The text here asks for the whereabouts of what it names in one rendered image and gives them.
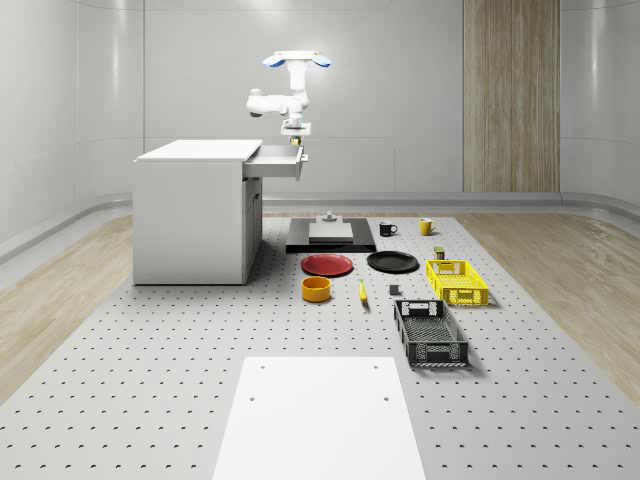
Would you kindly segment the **white board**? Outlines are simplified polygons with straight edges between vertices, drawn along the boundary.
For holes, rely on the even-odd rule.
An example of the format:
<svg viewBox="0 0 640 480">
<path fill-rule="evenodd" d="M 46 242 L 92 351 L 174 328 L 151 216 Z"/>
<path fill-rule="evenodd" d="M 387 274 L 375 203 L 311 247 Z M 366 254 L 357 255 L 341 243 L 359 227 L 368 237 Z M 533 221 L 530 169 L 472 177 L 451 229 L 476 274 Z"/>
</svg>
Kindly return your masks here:
<svg viewBox="0 0 640 480">
<path fill-rule="evenodd" d="M 391 357 L 248 357 L 213 480 L 425 480 Z"/>
</svg>

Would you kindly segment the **black plate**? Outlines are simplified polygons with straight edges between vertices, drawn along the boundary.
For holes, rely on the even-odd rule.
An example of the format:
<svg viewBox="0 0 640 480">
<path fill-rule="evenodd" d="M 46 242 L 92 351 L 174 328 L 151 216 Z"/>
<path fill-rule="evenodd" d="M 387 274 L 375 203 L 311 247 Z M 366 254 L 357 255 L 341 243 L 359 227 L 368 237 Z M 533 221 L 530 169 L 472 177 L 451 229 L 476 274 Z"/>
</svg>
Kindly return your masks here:
<svg viewBox="0 0 640 480">
<path fill-rule="evenodd" d="M 417 259 L 399 251 L 378 251 L 367 257 L 367 263 L 377 271 L 401 274 L 410 273 L 419 268 Z"/>
</svg>

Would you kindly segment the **dark grey basket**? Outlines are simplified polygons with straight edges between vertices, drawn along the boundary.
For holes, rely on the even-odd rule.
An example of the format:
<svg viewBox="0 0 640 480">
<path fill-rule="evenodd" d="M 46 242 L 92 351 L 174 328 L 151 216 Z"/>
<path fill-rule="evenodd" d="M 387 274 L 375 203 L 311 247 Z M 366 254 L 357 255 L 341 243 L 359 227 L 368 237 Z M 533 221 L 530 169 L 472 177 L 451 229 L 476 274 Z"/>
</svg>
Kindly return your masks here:
<svg viewBox="0 0 640 480">
<path fill-rule="evenodd" d="M 444 301 L 396 300 L 394 316 L 410 364 L 468 363 L 468 340 Z"/>
</svg>

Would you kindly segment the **white cabinet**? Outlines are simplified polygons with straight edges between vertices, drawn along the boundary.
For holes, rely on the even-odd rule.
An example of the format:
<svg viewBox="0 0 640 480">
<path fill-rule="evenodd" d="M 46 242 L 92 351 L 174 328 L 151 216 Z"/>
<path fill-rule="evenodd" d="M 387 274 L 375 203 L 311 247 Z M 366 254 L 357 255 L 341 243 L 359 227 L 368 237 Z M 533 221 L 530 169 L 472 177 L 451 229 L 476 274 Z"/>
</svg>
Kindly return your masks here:
<svg viewBox="0 0 640 480">
<path fill-rule="evenodd" d="M 243 284 L 243 166 L 258 140 L 176 140 L 133 163 L 133 281 Z"/>
</svg>

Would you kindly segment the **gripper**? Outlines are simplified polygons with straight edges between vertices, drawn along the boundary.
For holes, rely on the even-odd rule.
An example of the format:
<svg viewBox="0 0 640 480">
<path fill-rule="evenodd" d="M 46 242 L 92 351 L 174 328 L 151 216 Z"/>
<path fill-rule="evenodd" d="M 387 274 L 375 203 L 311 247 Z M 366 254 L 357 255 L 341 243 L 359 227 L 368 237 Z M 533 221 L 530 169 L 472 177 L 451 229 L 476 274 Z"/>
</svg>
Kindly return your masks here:
<svg viewBox="0 0 640 480">
<path fill-rule="evenodd" d="M 301 146 L 305 136 L 311 134 L 311 123 L 302 121 L 283 121 L 281 134 L 289 138 L 292 145 Z"/>
</svg>

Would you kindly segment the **white drawer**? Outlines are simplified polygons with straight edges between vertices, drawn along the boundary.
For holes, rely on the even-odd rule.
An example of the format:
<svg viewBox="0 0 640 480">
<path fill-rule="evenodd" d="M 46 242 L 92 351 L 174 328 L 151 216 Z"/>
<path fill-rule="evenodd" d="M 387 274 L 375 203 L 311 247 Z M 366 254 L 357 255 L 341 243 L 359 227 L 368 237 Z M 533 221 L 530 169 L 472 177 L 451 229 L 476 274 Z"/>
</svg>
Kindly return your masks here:
<svg viewBox="0 0 640 480">
<path fill-rule="evenodd" d="M 244 162 L 243 176 L 300 178 L 303 164 L 308 160 L 302 145 L 261 145 Z"/>
</svg>

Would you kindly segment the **red plate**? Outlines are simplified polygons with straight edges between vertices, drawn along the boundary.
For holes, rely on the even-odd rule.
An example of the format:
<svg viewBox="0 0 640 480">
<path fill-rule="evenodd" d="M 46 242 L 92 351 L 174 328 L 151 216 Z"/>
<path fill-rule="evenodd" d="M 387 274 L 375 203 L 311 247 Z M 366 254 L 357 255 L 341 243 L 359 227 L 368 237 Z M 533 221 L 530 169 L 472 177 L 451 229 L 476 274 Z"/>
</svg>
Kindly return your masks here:
<svg viewBox="0 0 640 480">
<path fill-rule="evenodd" d="M 339 254 L 315 254 L 301 261 L 301 268 L 310 275 L 337 277 L 350 273 L 352 261 Z"/>
</svg>

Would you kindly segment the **yellow bowl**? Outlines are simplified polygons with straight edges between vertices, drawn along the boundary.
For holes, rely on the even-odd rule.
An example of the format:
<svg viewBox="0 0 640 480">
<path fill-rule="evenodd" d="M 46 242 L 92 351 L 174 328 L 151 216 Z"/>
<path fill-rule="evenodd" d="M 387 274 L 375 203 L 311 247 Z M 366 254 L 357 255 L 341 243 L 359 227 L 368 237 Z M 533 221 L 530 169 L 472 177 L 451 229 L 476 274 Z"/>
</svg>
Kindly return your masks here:
<svg viewBox="0 0 640 480">
<path fill-rule="evenodd" d="M 302 298 L 309 302 L 320 303 L 331 297 L 331 281 L 326 277 L 311 276 L 301 282 Z"/>
</svg>

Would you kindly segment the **yellow basket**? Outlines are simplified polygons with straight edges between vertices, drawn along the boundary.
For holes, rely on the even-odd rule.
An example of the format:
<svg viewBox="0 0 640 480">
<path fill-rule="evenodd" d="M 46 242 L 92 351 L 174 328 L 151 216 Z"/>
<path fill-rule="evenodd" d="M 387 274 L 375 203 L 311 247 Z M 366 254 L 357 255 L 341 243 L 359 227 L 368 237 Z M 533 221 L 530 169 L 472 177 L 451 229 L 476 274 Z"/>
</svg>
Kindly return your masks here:
<svg viewBox="0 0 640 480">
<path fill-rule="evenodd" d="M 428 260 L 426 276 L 449 305 L 487 305 L 488 286 L 466 260 Z"/>
</svg>

